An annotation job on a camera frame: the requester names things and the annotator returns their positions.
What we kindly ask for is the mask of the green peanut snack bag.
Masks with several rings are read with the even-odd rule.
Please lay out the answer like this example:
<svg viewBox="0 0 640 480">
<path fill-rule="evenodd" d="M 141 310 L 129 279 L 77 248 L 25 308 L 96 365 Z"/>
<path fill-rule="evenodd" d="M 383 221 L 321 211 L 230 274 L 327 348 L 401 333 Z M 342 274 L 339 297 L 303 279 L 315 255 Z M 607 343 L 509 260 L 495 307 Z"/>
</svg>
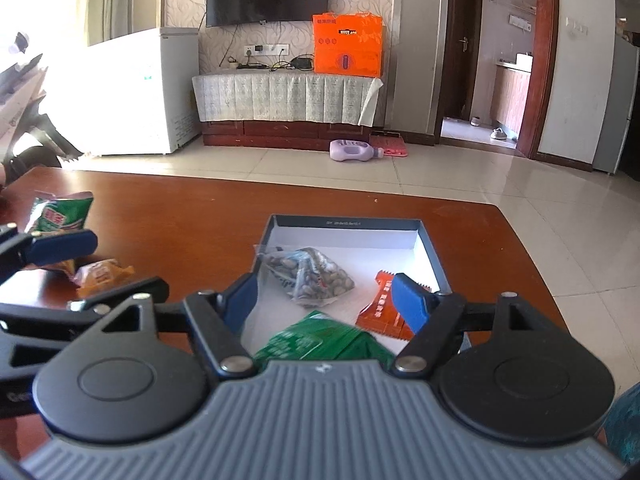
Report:
<svg viewBox="0 0 640 480">
<path fill-rule="evenodd" d="M 65 196 L 39 193 L 32 204 L 25 231 L 45 233 L 86 230 L 85 224 L 93 200 L 94 196 L 91 192 Z M 81 258 L 85 257 L 37 266 L 37 268 L 62 272 L 68 278 L 72 278 L 77 269 L 77 261 Z"/>
</svg>

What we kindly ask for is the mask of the orange snack packet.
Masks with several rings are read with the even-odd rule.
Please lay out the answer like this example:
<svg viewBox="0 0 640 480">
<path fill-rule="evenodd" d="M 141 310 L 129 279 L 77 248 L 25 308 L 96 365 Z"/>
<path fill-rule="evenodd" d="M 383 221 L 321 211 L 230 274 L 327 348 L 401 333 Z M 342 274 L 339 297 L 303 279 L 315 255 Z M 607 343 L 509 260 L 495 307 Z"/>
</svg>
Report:
<svg viewBox="0 0 640 480">
<path fill-rule="evenodd" d="M 381 270 L 375 281 L 378 291 L 370 304 L 363 308 L 356 325 L 363 330 L 401 340 L 410 340 L 430 318 L 426 302 L 401 287 L 398 298 L 401 309 L 394 304 L 393 282 L 395 274 Z"/>
</svg>

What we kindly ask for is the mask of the yellow wrapped pastry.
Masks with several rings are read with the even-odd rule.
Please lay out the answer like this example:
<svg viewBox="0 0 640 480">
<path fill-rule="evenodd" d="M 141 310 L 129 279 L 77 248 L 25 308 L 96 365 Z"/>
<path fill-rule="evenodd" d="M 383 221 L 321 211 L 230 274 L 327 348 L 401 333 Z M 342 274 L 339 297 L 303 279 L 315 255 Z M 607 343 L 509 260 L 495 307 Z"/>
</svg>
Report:
<svg viewBox="0 0 640 480">
<path fill-rule="evenodd" d="M 73 277 L 79 299 L 87 299 L 99 292 L 107 292 L 132 280 L 133 266 L 122 266 L 115 259 L 106 259 L 81 266 Z"/>
</svg>

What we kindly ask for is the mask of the dark green snack bag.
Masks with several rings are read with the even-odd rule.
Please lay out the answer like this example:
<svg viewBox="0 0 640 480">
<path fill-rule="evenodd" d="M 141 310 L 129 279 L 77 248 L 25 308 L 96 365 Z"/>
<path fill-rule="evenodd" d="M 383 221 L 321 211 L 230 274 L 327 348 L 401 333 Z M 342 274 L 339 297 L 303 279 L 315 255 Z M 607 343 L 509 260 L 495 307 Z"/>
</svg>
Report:
<svg viewBox="0 0 640 480">
<path fill-rule="evenodd" d="M 265 368 L 271 361 L 378 361 L 389 368 L 395 355 L 372 334 L 318 310 L 273 335 L 254 355 Z"/>
</svg>

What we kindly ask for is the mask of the clear bag of seeds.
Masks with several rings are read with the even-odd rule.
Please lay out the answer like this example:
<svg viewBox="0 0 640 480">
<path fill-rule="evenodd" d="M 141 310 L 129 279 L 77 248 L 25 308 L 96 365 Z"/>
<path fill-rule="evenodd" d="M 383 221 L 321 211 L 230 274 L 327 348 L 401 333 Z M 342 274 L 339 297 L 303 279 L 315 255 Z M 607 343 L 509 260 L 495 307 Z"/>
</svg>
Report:
<svg viewBox="0 0 640 480">
<path fill-rule="evenodd" d="M 313 247 L 255 247 L 258 263 L 276 280 L 294 304 L 320 308 L 348 295 L 354 279 L 333 259 Z"/>
</svg>

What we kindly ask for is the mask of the dark blue shallow box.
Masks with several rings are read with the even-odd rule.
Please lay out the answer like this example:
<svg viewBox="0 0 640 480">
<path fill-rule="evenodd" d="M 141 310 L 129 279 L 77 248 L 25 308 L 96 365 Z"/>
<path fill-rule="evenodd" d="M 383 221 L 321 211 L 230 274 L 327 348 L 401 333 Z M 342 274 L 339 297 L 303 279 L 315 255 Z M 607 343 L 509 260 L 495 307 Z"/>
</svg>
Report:
<svg viewBox="0 0 640 480">
<path fill-rule="evenodd" d="M 299 249 L 314 249 L 329 263 L 331 298 L 293 299 L 262 263 L 265 256 L 289 259 Z M 241 328 L 242 344 L 252 353 L 312 310 L 354 325 L 360 312 L 373 304 L 381 271 L 406 274 L 432 292 L 451 290 L 434 244 L 416 219 L 274 214 L 255 252 L 257 301 Z"/>
</svg>

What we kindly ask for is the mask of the pink floor scale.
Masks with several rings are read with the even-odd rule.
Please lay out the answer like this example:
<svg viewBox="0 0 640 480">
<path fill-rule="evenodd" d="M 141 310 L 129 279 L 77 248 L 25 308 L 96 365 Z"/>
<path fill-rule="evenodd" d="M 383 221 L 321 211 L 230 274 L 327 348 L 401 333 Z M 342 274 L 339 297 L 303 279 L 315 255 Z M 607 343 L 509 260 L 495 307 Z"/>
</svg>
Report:
<svg viewBox="0 0 640 480">
<path fill-rule="evenodd" d="M 408 148 L 399 133 L 373 131 L 369 136 L 369 143 L 387 157 L 408 156 Z"/>
</svg>

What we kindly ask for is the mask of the purple detergent bottle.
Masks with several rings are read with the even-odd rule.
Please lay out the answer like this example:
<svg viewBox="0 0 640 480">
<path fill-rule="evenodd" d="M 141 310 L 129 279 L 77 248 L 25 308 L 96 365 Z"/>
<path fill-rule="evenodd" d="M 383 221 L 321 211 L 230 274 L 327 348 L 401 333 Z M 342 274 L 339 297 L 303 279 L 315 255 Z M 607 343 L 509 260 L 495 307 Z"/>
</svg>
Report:
<svg viewBox="0 0 640 480">
<path fill-rule="evenodd" d="M 384 150 L 367 142 L 334 140 L 329 144 L 329 155 L 330 159 L 336 162 L 368 162 L 383 158 Z"/>
</svg>

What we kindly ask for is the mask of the white chest freezer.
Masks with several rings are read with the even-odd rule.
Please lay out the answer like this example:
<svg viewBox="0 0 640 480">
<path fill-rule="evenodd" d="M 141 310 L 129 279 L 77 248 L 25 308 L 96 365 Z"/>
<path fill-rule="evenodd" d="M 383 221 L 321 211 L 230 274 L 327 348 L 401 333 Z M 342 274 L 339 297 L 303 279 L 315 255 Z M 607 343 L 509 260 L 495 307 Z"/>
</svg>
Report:
<svg viewBox="0 0 640 480">
<path fill-rule="evenodd" d="M 74 127 L 81 151 L 168 155 L 196 136 L 195 28 L 159 27 L 95 44 L 82 52 L 80 68 Z"/>
</svg>

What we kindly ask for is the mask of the tv cabinet with lace cloth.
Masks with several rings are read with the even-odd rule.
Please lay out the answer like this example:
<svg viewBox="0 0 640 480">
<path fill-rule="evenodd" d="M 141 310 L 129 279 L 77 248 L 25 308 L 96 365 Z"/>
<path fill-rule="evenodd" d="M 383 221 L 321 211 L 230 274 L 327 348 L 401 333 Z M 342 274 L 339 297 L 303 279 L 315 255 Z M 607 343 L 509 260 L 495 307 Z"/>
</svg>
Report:
<svg viewBox="0 0 640 480">
<path fill-rule="evenodd" d="M 334 140 L 367 142 L 381 79 L 223 70 L 192 78 L 208 146 L 325 151 Z"/>
</svg>

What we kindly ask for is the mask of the orange gift box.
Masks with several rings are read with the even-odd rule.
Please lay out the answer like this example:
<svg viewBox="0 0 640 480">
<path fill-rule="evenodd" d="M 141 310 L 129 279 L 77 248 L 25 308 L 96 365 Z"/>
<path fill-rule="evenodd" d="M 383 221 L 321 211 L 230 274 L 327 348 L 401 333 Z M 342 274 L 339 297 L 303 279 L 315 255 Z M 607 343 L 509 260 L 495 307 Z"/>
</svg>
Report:
<svg viewBox="0 0 640 480">
<path fill-rule="evenodd" d="M 382 75 L 384 24 L 379 15 L 314 14 L 314 71 L 378 78 Z"/>
</svg>

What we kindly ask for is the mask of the grey refrigerator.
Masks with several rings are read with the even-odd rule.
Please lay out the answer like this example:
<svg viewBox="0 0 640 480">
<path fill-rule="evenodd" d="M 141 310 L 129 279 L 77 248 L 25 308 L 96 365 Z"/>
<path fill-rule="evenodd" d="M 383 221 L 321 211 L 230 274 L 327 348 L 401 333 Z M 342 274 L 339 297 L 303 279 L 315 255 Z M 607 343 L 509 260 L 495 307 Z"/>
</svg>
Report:
<svg viewBox="0 0 640 480">
<path fill-rule="evenodd" d="M 616 36 L 612 75 L 602 129 L 592 166 L 615 174 L 627 139 L 639 75 L 639 48 Z"/>
</svg>

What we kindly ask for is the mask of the white wall power strip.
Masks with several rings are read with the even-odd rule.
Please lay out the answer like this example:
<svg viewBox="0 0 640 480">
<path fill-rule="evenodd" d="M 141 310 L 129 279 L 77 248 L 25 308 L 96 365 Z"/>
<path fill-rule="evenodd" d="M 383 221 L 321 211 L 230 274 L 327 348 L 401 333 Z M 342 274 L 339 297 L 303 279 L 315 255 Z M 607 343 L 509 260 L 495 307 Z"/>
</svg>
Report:
<svg viewBox="0 0 640 480">
<path fill-rule="evenodd" d="M 243 48 L 243 54 L 250 58 L 260 58 L 261 56 L 283 58 L 289 53 L 289 44 L 246 44 Z"/>
</svg>

